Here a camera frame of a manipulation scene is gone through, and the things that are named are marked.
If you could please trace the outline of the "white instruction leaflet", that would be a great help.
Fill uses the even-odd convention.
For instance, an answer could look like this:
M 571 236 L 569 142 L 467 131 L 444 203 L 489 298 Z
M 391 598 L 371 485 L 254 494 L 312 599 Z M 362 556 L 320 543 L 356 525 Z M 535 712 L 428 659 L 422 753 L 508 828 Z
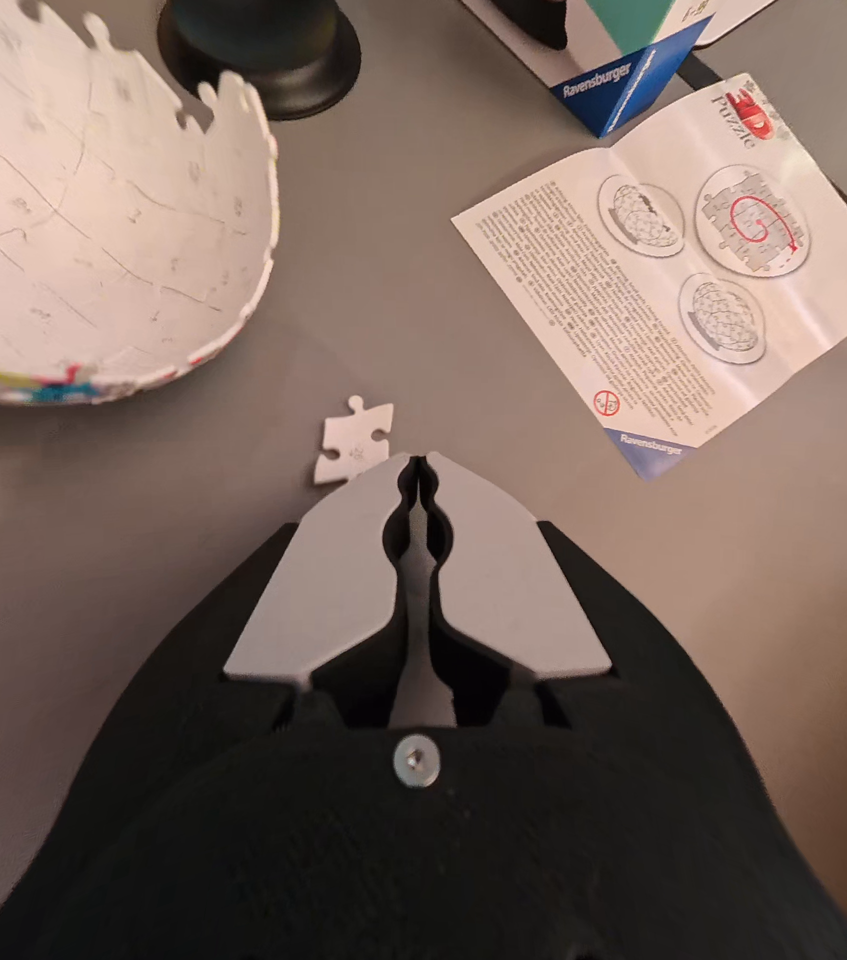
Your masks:
M 847 338 L 847 204 L 746 73 L 452 223 L 644 480 Z

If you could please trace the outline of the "colourful puzzle box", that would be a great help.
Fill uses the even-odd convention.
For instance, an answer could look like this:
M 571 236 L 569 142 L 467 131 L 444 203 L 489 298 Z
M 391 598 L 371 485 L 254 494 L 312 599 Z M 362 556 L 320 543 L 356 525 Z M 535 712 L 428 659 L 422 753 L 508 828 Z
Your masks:
M 464 1 L 597 138 L 646 111 L 698 47 L 769 1 Z

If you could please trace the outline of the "assembled white puzzle section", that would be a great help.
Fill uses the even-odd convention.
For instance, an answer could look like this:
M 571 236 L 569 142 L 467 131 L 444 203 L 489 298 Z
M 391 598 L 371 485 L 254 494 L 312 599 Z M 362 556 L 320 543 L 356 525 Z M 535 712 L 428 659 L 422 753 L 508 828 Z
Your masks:
M 256 312 L 281 227 L 258 91 L 164 77 L 44 2 L 0 2 L 0 404 L 102 404 L 178 380 Z

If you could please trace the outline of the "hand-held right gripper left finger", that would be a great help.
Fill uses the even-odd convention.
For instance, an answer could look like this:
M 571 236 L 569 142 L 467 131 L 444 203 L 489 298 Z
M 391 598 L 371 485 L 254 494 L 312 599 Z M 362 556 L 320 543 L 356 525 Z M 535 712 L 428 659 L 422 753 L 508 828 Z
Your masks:
M 395 619 L 414 457 L 399 453 L 322 498 L 297 525 L 225 663 L 232 680 L 310 687 Z

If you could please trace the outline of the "black round ball stand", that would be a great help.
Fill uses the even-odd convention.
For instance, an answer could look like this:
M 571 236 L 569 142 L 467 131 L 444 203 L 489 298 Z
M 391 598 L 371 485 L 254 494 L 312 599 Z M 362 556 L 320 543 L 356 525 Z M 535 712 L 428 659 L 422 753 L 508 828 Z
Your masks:
M 257 91 L 265 114 L 321 114 L 355 86 L 358 34 L 335 1 L 169 1 L 156 38 L 177 83 L 197 94 L 228 71 Z

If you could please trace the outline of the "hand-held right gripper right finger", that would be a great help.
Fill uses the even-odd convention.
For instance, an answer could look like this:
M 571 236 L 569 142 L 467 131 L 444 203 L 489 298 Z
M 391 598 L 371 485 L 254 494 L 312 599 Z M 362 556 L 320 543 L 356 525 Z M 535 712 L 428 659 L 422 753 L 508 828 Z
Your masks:
M 600 676 L 612 661 L 537 518 L 489 480 L 438 453 L 420 462 L 437 624 L 535 681 Z

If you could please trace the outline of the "white puzzle piece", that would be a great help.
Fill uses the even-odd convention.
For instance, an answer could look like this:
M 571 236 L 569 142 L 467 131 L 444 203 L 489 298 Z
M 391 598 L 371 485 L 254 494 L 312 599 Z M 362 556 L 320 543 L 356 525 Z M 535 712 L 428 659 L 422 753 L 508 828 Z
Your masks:
M 321 451 L 313 469 L 315 486 L 347 483 L 387 461 L 395 406 L 365 405 L 362 396 L 351 395 L 348 413 L 323 422 Z

